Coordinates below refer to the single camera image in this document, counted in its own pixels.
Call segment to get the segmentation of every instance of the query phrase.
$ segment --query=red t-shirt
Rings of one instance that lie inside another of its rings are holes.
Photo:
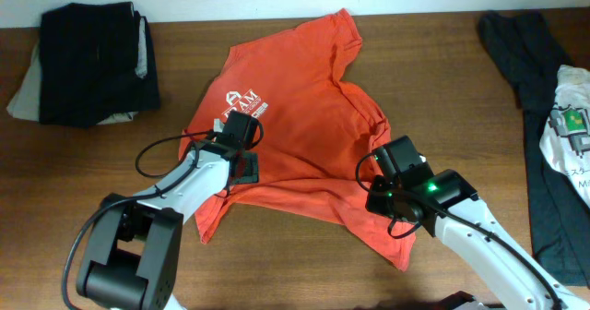
[[[236,185],[229,198],[210,198],[197,212],[201,241],[213,236],[233,203],[263,206],[345,225],[368,246],[405,270],[412,234],[395,240],[390,220],[365,209],[367,193],[355,181],[359,159],[391,140],[377,103],[342,81],[362,39],[344,9],[293,30],[231,47],[188,132],[210,129],[230,110],[257,117],[265,137],[258,154],[260,182]],[[189,139],[181,143],[184,152]],[[379,171],[366,161],[361,178]],[[400,234],[411,225],[397,223]]]

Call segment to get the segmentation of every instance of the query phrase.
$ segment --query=table surface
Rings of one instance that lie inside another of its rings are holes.
[[[578,66],[590,67],[590,10],[543,11]],[[481,13],[357,17],[364,44],[345,80],[373,97],[437,173],[460,172],[498,221],[530,251],[522,110],[482,48]],[[152,185],[134,169],[146,144],[188,125],[230,46],[305,19],[152,24],[162,107],[134,122],[88,130],[12,119],[14,94],[38,38],[0,30],[0,308],[63,308],[65,257],[83,221],[110,192]],[[177,144],[155,149],[146,168],[166,170]],[[210,244],[184,227],[175,295],[189,309],[351,309],[440,300],[465,291],[494,296],[458,256],[418,231],[407,272],[393,268],[344,227],[235,205]],[[96,308],[70,295],[83,308]],[[590,300],[586,288],[572,288]]]

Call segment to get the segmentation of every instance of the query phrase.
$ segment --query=clothing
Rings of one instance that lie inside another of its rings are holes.
[[[359,159],[391,140],[375,101],[341,80],[361,42],[343,9],[230,49],[186,131],[207,130],[231,110],[257,117],[265,129],[254,149],[260,182],[236,185],[229,199],[212,197],[196,212],[202,242],[231,204],[252,204],[343,224],[396,267],[407,268],[415,236],[389,236],[390,220],[365,209],[367,193],[355,181]],[[181,155],[188,142],[182,141]],[[367,161],[361,179],[371,181],[376,171],[377,164]],[[411,227],[398,223],[392,234]]]
[[[551,169],[539,148],[553,106],[558,69],[572,61],[538,13],[515,18],[488,13],[478,23],[478,34],[524,111],[533,256],[560,282],[590,285],[588,207],[568,179]]]
[[[590,207],[590,72],[561,66],[555,103],[545,123],[541,152],[554,170],[566,175]]]
[[[41,99],[41,61],[39,60],[39,44],[33,48],[31,54],[30,66],[27,74],[20,85],[17,93],[6,107],[10,116],[28,121],[39,122],[39,102]],[[111,125],[121,122],[133,121],[137,112],[114,113],[106,119],[97,123],[97,125]]]
[[[43,14],[40,60],[43,124],[88,127],[114,113],[159,108],[148,22],[130,2]]]

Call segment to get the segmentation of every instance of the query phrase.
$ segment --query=black cloth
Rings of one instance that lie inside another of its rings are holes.
[[[557,71],[572,60],[538,13],[484,15],[478,34],[515,90],[525,119],[525,162],[533,256],[568,285],[590,286],[590,210],[567,177],[547,164],[539,148],[555,100]]]
[[[70,4],[41,17],[43,124],[89,127],[113,113],[159,108],[156,59],[145,21],[147,75],[140,78],[139,12],[131,2]]]

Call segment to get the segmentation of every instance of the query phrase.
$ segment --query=wood grain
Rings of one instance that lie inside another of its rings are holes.
[[[577,65],[590,67],[590,10],[544,11]],[[393,136],[408,134],[435,172],[459,171],[504,228],[530,251],[522,111],[475,32],[480,13],[357,17],[364,45],[345,79],[383,108]],[[37,125],[0,113],[0,308],[63,308],[59,282],[77,229],[110,192],[151,185],[140,149],[187,126],[229,47],[304,19],[153,24],[162,108],[133,123],[89,130]],[[37,31],[0,30],[0,105],[22,80]],[[146,156],[175,163],[176,144]],[[189,309],[354,308],[433,301],[457,291],[493,302],[479,277],[424,231],[400,272],[341,226],[234,206],[210,244],[184,227],[175,294]],[[83,308],[96,308],[74,292]],[[572,288],[590,300],[586,288]]]

